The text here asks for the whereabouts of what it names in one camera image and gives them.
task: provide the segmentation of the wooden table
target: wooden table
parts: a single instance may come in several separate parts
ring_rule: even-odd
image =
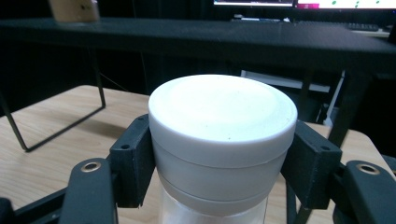
[[[97,88],[76,87],[13,113],[28,145],[51,135],[101,105]],[[106,109],[33,152],[21,149],[6,117],[0,118],[0,197],[9,198],[14,209],[65,188],[72,168],[80,161],[105,158],[109,148],[129,124],[148,113],[147,95],[105,89]],[[329,128],[309,124],[327,135]],[[342,146],[342,161],[363,160],[388,168],[371,140],[349,131]],[[143,207],[119,209],[120,223],[157,223],[160,182],[152,177]],[[267,207],[265,223],[286,223],[285,185],[276,181]],[[309,223],[332,223],[332,207],[314,211]]]

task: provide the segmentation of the monitor screen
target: monitor screen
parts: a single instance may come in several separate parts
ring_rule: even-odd
[[[234,7],[292,7],[293,1],[294,0],[214,0],[214,4],[215,6]]]
[[[396,0],[298,0],[297,8],[396,8]]]

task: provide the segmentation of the jar lid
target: jar lid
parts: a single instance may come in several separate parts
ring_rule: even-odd
[[[297,109],[283,92],[244,77],[199,75],[162,84],[148,101],[153,140],[182,160],[237,168],[287,150]]]

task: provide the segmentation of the white jar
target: white jar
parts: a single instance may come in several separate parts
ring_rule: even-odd
[[[265,206],[255,208],[265,205],[294,136],[287,95],[243,77],[181,77],[151,94],[148,118],[163,199],[177,208],[163,207],[162,223],[264,216]]]

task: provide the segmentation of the black metal frame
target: black metal frame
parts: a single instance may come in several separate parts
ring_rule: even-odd
[[[287,180],[287,221],[305,223],[314,209],[333,200],[333,221],[391,223],[396,220],[396,182],[383,168],[365,161],[340,163],[342,151],[301,121],[281,173]],[[66,189],[13,211],[4,223],[118,223],[117,207],[143,205],[155,160],[148,115],[133,121],[106,159],[75,166]],[[296,196],[301,202],[296,213]]]
[[[36,148],[43,146],[44,144],[48,143],[52,139],[56,138],[57,136],[61,135],[62,133],[67,132],[68,130],[76,127],[82,121],[90,118],[92,115],[94,115],[97,112],[101,111],[102,109],[106,108],[106,99],[105,99],[105,94],[104,94],[104,91],[103,91],[101,73],[99,71],[99,66],[98,66],[98,62],[97,62],[97,58],[96,58],[95,49],[88,49],[88,53],[89,53],[89,56],[90,56],[92,69],[94,71],[94,75],[95,75],[95,79],[96,79],[96,85],[97,85],[98,90],[99,90],[99,96],[100,96],[100,99],[101,99],[100,107],[98,107],[97,109],[92,111],[90,114],[84,116],[83,118],[81,118],[79,120],[74,121],[73,123],[71,123],[70,125],[64,127],[60,131],[58,131],[56,133],[53,133],[52,135],[46,137],[45,139],[39,141],[38,143],[36,143],[36,144],[34,144],[34,145],[30,146],[30,147],[28,147],[26,145],[26,143],[24,142],[23,137],[21,135],[21,132],[18,129],[18,125],[17,125],[15,119],[12,117],[12,111],[9,109],[7,100],[5,99],[3,94],[0,92],[0,106],[3,108],[4,114],[6,115],[6,117],[8,119],[8,122],[11,125],[12,131],[15,133],[15,135],[16,135],[16,137],[18,139],[18,142],[20,143],[22,149],[24,149],[26,152],[33,151]]]

